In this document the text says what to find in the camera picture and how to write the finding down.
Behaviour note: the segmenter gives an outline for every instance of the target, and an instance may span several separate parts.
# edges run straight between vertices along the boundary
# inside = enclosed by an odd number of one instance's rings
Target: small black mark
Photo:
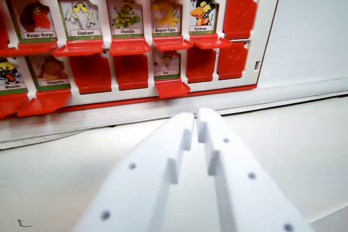
[[[32,227],[32,225],[22,225],[22,221],[21,220],[18,220],[18,223],[20,224],[21,227],[24,227],[24,228]]]

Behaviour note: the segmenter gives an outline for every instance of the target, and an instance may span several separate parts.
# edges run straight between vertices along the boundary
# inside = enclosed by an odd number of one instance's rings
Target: rat label
[[[153,73],[155,80],[180,77],[180,54],[175,51],[153,51]]]
[[[19,68],[7,58],[0,58],[0,95],[28,92]]]
[[[212,34],[216,32],[217,9],[213,0],[191,0],[189,34]]]
[[[151,0],[151,13],[153,36],[181,33],[182,6],[176,0]]]
[[[69,40],[102,38],[98,9],[88,0],[59,0],[59,8]]]
[[[142,8],[135,0],[107,0],[111,34],[114,38],[142,37]]]
[[[38,0],[6,0],[6,2],[20,42],[57,40],[49,7]]]
[[[69,88],[65,65],[51,55],[31,55],[27,64],[39,91]]]

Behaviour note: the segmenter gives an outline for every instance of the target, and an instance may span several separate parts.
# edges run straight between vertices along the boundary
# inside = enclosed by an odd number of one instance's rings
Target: white plastic frame
[[[50,8],[52,14],[52,20],[54,23],[55,31],[58,38],[58,46],[61,47],[66,44],[66,35],[63,27],[63,22],[61,20],[58,0],[39,0],[43,5]],[[132,98],[143,98],[143,97],[153,97],[157,96],[158,93],[154,87],[153,79],[153,66],[152,66],[152,51],[147,52],[148,60],[148,88],[144,89],[134,89],[134,90],[119,90],[119,86],[115,77],[113,57],[109,53],[109,48],[111,44],[111,32],[107,12],[106,0],[89,0],[92,4],[96,5],[99,10],[101,24],[102,24],[102,34],[103,42],[106,53],[102,53],[101,56],[108,58],[109,67],[111,71],[111,91],[102,93],[90,93],[80,95],[78,87],[74,81],[69,59],[68,57],[58,57],[57,59],[65,62],[66,73],[69,76],[72,97],[68,102],[67,106],[80,105],[80,104],[90,104],[90,103],[100,103],[108,101],[119,101]],[[143,12],[143,23],[144,23],[144,37],[145,40],[153,47],[152,34],[151,34],[151,11],[150,11],[150,0],[135,0],[142,6]],[[219,4],[219,10],[217,14],[217,24],[216,33],[219,37],[224,37],[223,33],[223,22],[225,19],[226,10],[226,0],[214,0]],[[219,80],[217,74],[217,66],[219,59],[219,49],[214,49],[216,51],[215,68],[213,73],[213,80],[201,83],[191,83],[188,84],[188,79],[186,75],[187,66],[187,50],[178,50],[181,54],[181,79],[183,82],[187,83],[191,88],[191,92],[204,91],[204,90],[215,90],[224,89],[228,87],[237,87],[245,85],[256,84],[259,68],[255,70],[255,65],[257,62],[261,62],[263,54],[266,47],[266,42],[269,35],[269,30],[271,27],[272,19],[275,12],[275,7],[277,0],[255,0],[258,3],[256,18],[254,22],[253,29],[251,31],[251,36],[249,39],[239,39],[234,41],[244,41],[246,42],[246,47],[248,48],[248,56],[241,78],[237,79],[227,79]],[[190,0],[177,0],[179,4],[182,5],[182,35],[186,40],[190,39],[189,35],[189,9]],[[18,46],[18,38],[15,33],[14,25],[11,20],[9,10],[5,0],[0,0],[0,9],[4,17],[4,22],[6,24],[7,30],[9,32],[9,47]],[[25,63],[24,57],[17,57],[16,60],[12,60],[14,63],[18,64],[22,72],[29,72],[27,65]],[[30,74],[24,73],[24,80],[28,88],[28,98],[33,98],[36,96],[36,87],[33,85],[33,80]]]

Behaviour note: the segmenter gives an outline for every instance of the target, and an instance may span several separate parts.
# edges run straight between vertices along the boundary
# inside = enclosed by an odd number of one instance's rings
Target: cartoon crow
[[[50,29],[51,22],[47,16],[49,8],[42,5],[39,1],[26,5],[21,16],[20,22],[27,32],[33,32],[35,28]]]
[[[211,26],[209,19],[210,12],[215,8],[213,0],[197,0],[196,8],[190,15],[197,19],[196,26]]]

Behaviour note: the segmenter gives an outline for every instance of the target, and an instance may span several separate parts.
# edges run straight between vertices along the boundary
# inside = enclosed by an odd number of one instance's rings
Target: cartoon caterpillar
[[[134,12],[132,12],[134,7],[134,0],[123,0],[120,12],[118,12],[116,7],[114,7],[117,16],[113,19],[113,26],[116,28],[124,28],[139,23],[141,20],[140,16],[134,15]]]
[[[36,28],[50,29],[51,22],[47,16],[49,8],[39,1],[26,5],[20,16],[20,23],[27,32],[33,32]]]
[[[215,8],[213,0],[198,0],[190,15],[197,19],[196,26],[211,26],[209,14]]]
[[[17,68],[6,58],[0,58],[0,79],[4,80],[5,84],[18,84],[17,77],[19,77]]]
[[[179,22],[178,5],[173,4],[169,0],[156,0],[152,6],[152,14],[154,19],[161,27],[168,24],[170,27],[175,27]]]

